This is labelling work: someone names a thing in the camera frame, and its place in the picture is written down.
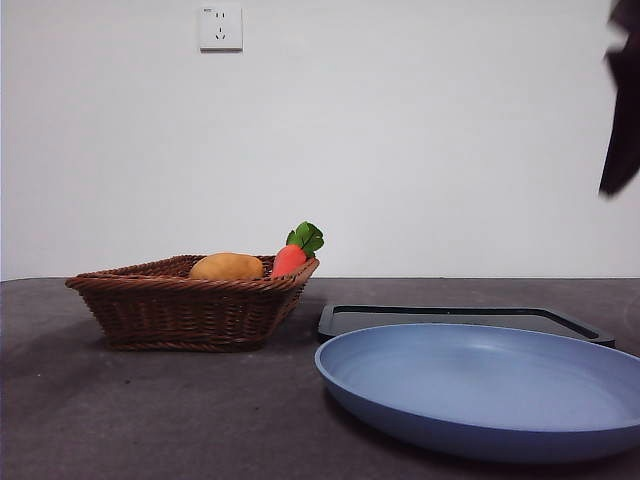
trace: brown wicker basket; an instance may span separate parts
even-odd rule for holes
[[[271,279],[274,257],[258,256],[262,279],[189,278],[203,256],[82,273],[65,285],[80,293],[111,348],[232,352],[264,344],[298,304],[319,264],[311,258],[290,275]]]

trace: black tray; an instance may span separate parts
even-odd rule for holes
[[[596,327],[564,314],[540,308],[388,307],[379,305],[326,305],[318,324],[318,337],[382,325],[403,323],[466,323],[553,333],[615,347],[615,339]]]

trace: blue plate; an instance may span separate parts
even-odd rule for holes
[[[318,348],[331,394],[398,439],[469,458],[562,463],[640,445],[640,359],[545,333],[410,324]]]

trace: electrical socket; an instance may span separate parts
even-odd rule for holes
[[[242,8],[216,3],[200,9],[200,51],[242,50]]]

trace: dark gray tabletop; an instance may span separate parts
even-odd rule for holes
[[[231,354],[109,351],[63,279],[5,282],[2,478],[640,478],[640,449],[575,465],[500,465],[363,425],[313,365],[326,303],[549,308],[640,355],[640,279],[312,279],[262,350]]]

